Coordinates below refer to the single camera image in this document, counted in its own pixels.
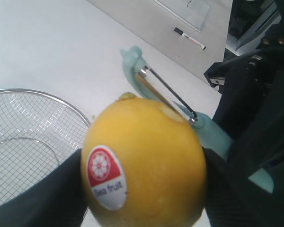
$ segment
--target red sticker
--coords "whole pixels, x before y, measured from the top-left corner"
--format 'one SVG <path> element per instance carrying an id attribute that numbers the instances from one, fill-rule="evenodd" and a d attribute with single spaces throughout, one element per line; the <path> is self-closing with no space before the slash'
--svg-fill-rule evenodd
<path id="1" fill-rule="evenodd" d="M 92 149 L 87 162 L 90 189 L 108 210 L 117 210 L 126 200 L 127 185 L 120 161 L 114 152 L 99 145 Z"/>

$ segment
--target grapefruit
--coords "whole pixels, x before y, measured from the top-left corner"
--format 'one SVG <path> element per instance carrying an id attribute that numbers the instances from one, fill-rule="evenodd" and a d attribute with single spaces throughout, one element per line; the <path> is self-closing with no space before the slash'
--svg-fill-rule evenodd
<path id="1" fill-rule="evenodd" d="M 163 103 L 131 93 L 89 128 L 81 174 L 102 227 L 191 227 L 204 208 L 206 164 L 195 132 Z"/>

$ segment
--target wire mesh strainer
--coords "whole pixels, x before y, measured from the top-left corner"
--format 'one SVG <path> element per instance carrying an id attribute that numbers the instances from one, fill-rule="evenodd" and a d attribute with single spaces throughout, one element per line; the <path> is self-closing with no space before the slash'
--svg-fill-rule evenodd
<path id="1" fill-rule="evenodd" d="M 77 108 L 50 94 L 0 90 L 0 205 L 80 148 L 89 125 Z"/>

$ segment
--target marker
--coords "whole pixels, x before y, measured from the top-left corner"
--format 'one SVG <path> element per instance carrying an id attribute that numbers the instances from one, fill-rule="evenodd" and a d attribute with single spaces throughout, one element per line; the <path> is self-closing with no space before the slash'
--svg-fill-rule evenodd
<path id="1" fill-rule="evenodd" d="M 206 48 L 206 46 L 204 46 L 203 44 L 201 44 L 200 42 L 198 42 L 197 40 L 195 40 L 193 37 L 189 36 L 188 34 L 186 34 L 185 32 L 181 31 L 180 29 L 178 29 L 177 27 L 174 29 L 175 32 L 177 32 L 179 35 L 184 36 L 186 39 L 188 39 L 189 41 L 191 41 L 192 43 L 198 45 L 201 47 L 202 50 L 204 50 Z"/>

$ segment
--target vegetable peeler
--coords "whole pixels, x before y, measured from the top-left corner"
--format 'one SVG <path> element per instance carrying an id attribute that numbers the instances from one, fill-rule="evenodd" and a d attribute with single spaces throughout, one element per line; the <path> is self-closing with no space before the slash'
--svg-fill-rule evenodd
<path id="1" fill-rule="evenodd" d="M 163 102 L 187 120 L 203 148 L 224 160 L 233 140 L 208 115 L 194 111 L 142 58 L 142 50 L 133 46 L 121 50 L 123 72 L 128 82 L 143 98 Z"/>

